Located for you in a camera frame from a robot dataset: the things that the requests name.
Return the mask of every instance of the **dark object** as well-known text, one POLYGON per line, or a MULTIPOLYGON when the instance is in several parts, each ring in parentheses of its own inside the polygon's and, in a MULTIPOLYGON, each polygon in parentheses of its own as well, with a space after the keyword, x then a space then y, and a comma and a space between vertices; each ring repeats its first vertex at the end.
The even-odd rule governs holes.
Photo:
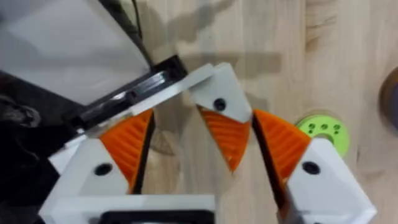
POLYGON ((222 98, 218 98, 217 100, 214 101, 213 106, 216 110, 223 111, 226 108, 225 100, 222 98))
POLYGON ((398 68, 394 69, 384 81, 379 101, 384 116, 398 129, 398 68))
POLYGON ((98 176, 106 175, 112 171, 112 164, 103 163, 95 167, 94 174, 98 176))
POLYGON ((59 175, 47 160, 72 138, 65 126, 25 128, 0 123, 0 201, 41 205, 59 175))
POLYGON ((106 212, 102 214, 98 224, 127 224, 147 222, 214 224, 215 216, 213 212, 206 210, 106 212))
POLYGON ((321 168, 319 168, 318 164, 311 161, 303 163, 303 170, 311 175, 318 175, 321 172, 321 168))
POLYGON ((139 18, 139 12, 138 12, 138 5, 136 0, 131 0, 132 5, 134 6, 134 12, 136 13, 136 22, 137 22, 137 28, 138 28, 138 35, 142 39, 142 30, 141 30, 141 21, 139 18))
POLYGON ((264 164, 266 166, 266 170, 268 173, 269 183, 271 185, 272 192, 274 193, 274 199, 279 209, 282 209, 283 205, 286 202, 285 195, 282 189, 279 187, 278 183, 278 175, 276 173, 275 167, 272 163, 272 157, 268 150, 267 141, 264 138, 264 133, 261 130, 261 125, 257 120, 256 116, 253 117, 253 130, 256 134, 257 141, 259 143, 259 147, 262 154, 262 159, 264 160, 264 164))
POLYGON ((64 119, 72 129, 90 129, 103 121, 173 85, 187 75, 178 56, 174 55, 155 65, 143 77, 102 97, 82 110, 67 114, 64 119))

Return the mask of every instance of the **white plastic bracket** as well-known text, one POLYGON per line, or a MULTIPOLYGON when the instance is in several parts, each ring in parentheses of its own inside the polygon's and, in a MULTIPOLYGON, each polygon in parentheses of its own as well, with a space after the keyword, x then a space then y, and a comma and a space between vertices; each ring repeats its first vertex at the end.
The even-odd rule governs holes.
POLYGON ((327 139, 315 138, 287 181, 284 223, 365 224, 376 208, 327 139))

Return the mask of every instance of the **white panel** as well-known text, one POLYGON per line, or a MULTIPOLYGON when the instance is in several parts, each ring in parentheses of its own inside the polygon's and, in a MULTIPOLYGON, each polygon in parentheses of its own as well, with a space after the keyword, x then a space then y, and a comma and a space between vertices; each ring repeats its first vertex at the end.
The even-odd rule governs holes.
POLYGON ((304 223, 364 224, 376 208, 327 139, 311 141, 287 182, 293 212, 304 223), (309 174, 304 162, 314 162, 319 174, 309 174))
POLYGON ((80 144, 66 169, 40 209, 42 217, 48 217, 59 200, 79 195, 124 195, 128 183, 111 155, 99 139, 87 139, 80 144), (113 168, 104 176, 94 174, 94 169, 110 163, 113 168))
POLYGON ((149 71, 98 0, 0 4, 0 69, 87 105, 149 71))
POLYGON ((245 123, 251 118, 252 109, 229 63, 221 63, 214 69, 214 75, 190 88, 196 104, 216 111, 213 103, 222 98, 226 102, 223 111, 217 111, 236 121, 245 123))

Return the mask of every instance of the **wooden surface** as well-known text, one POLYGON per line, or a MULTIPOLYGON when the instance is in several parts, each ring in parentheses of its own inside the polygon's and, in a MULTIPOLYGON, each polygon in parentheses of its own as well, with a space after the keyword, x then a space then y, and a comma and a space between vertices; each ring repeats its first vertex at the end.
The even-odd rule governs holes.
MULTIPOLYGON (((341 118, 345 161, 379 211, 373 223, 398 222, 398 135, 378 111, 398 66, 398 1, 140 0, 139 9, 156 61, 229 62, 253 108, 292 123, 311 110, 341 118)), ((232 175, 186 94, 158 106, 157 122, 172 153, 150 152, 144 193, 211 193, 218 223, 277 223, 253 134, 232 175)))

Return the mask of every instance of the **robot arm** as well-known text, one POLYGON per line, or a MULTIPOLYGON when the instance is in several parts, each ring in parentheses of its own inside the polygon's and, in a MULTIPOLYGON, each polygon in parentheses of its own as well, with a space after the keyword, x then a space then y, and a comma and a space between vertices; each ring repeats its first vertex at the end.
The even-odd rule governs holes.
MULTIPOLYGON (((148 80, 159 81, 165 71, 152 73, 130 89, 143 86, 148 80)), ((332 143, 311 139, 265 111, 253 111, 230 64, 205 65, 160 90, 151 89, 156 86, 141 89, 145 93, 142 98, 121 113, 131 113, 133 117, 99 139, 86 137, 82 130, 76 140, 67 144, 77 150, 64 170, 58 168, 63 170, 62 175, 40 210, 47 224, 214 223, 213 195, 131 194, 141 191, 146 142, 153 131, 151 108, 184 90, 192 94, 232 172, 244 154, 252 126, 279 208, 280 223, 362 224, 375 216, 376 209, 332 143), (120 138, 127 129, 135 133, 136 142, 120 138)), ((127 98, 129 92, 120 94, 116 95, 127 98)), ((59 161, 67 151, 52 160, 59 161)))

